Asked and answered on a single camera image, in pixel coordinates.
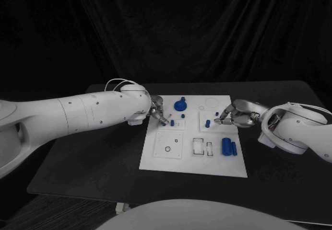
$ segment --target table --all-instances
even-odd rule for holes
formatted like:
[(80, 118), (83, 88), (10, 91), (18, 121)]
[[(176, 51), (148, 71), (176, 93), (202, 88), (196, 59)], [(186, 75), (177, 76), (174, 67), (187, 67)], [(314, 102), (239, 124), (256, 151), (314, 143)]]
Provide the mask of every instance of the table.
[[(229, 95), (272, 107), (285, 102), (323, 106), (301, 81), (142, 84), (150, 94)], [(102, 91), (90, 85), (86, 92)], [(28, 193), (144, 204), (202, 199), (239, 205), (284, 220), (332, 224), (332, 164), (308, 149), (294, 155), (258, 141), (259, 125), (239, 128), (248, 178), (138, 170), (148, 119), (56, 140)]]

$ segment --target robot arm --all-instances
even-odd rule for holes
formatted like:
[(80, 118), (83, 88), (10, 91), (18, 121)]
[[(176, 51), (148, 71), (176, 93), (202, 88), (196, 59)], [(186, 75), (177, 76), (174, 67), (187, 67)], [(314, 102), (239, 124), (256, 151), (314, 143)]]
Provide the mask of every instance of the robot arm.
[(0, 101), (0, 178), (54, 138), (124, 121), (138, 125), (148, 114), (167, 123), (163, 99), (150, 97), (139, 85), (122, 86), (121, 92), (95, 92), (34, 102)]
[(310, 147), (332, 163), (332, 125), (326, 124), (321, 114), (304, 109), (300, 104), (287, 103), (268, 108), (255, 102), (235, 100), (215, 119), (215, 123), (236, 127), (251, 127), (256, 122), (261, 122), (258, 141), (262, 144), (271, 148), (277, 146), (292, 154), (303, 154)]

